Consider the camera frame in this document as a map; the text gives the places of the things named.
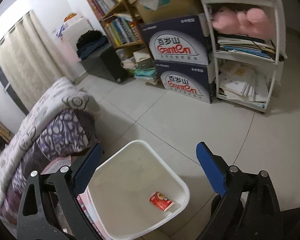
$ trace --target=white floral blanket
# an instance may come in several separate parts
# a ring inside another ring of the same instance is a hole
[[[77,90],[68,78],[62,77],[34,105],[22,121],[17,134],[0,155],[0,206],[3,204],[10,180],[23,155],[51,120],[69,108],[90,113],[98,111],[93,97]]]

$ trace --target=folded quilt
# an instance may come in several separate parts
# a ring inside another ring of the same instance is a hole
[[[0,155],[0,206],[24,154],[51,120],[66,109],[94,112],[95,107],[94,99],[87,93],[77,90],[66,77],[57,80],[42,95]]]
[[[0,215],[10,223],[16,224],[22,193],[30,173],[34,170],[42,173],[48,170],[60,157],[69,157],[82,152],[97,142],[93,116],[80,110],[62,111],[47,125],[41,135],[23,156],[9,184]]]

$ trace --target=metal screw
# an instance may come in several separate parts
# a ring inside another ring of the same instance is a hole
[[[266,172],[266,171],[261,171],[261,176],[262,177],[268,177],[268,172]]]
[[[67,171],[69,171],[69,167],[68,166],[63,166],[63,167],[61,167],[60,171],[62,173],[66,173]]]
[[[230,169],[230,171],[233,172],[233,173],[236,173],[236,172],[238,172],[238,170],[239,170],[237,166],[230,166],[229,169]]]
[[[35,176],[37,176],[37,175],[38,175],[38,172],[37,172],[37,171],[32,171],[31,174],[30,174],[31,177],[35,177]]]

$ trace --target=orange object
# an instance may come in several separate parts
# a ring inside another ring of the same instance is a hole
[[[167,211],[175,204],[173,201],[169,200],[167,197],[165,197],[163,194],[161,194],[158,191],[152,194],[150,198],[150,203],[152,203],[162,211]]]
[[[67,20],[71,19],[72,17],[76,16],[76,13],[70,13],[64,20],[64,22],[66,22]]]

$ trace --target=purple patterned blanket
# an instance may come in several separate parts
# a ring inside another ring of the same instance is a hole
[[[30,173],[34,170],[41,173],[54,159],[79,153],[97,141],[91,114],[73,109],[62,111],[23,156],[0,207],[0,215],[16,224],[22,193]]]

